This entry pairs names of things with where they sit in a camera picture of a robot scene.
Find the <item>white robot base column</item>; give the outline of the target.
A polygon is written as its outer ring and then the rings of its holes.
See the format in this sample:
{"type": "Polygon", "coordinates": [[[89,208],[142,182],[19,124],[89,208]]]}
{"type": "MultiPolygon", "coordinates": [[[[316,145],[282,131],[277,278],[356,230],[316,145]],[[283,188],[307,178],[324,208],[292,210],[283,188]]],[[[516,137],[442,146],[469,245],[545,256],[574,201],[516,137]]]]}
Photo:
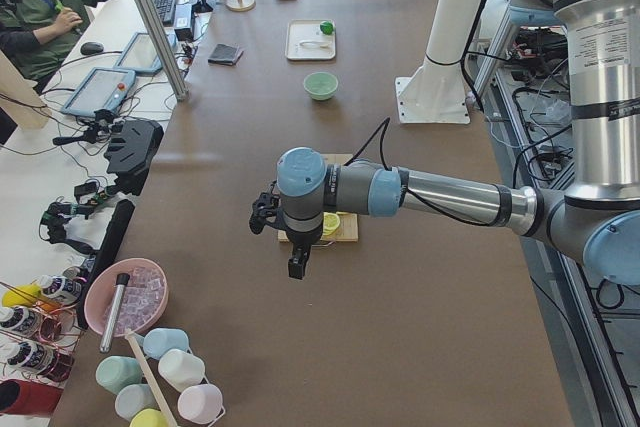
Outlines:
{"type": "Polygon", "coordinates": [[[482,0],[438,0],[422,65],[396,79],[403,124],[467,124],[461,61],[476,30],[482,0]]]}

